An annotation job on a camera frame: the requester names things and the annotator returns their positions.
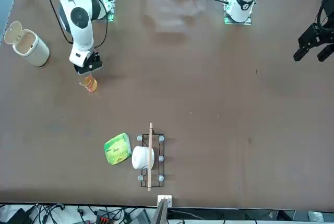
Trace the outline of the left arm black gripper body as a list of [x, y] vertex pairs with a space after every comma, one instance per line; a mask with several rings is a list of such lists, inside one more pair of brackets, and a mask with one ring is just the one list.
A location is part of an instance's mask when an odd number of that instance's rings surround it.
[[[327, 22], [322, 25], [320, 21], [322, 12], [325, 12]], [[333, 29], [333, 0], [323, 0], [317, 14], [317, 26], [319, 29]]]

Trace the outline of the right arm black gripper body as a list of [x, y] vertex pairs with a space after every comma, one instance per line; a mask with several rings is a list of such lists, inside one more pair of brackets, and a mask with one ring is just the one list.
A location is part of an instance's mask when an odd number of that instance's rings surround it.
[[88, 58], [89, 65], [102, 65], [101, 56], [98, 51], [94, 51]]

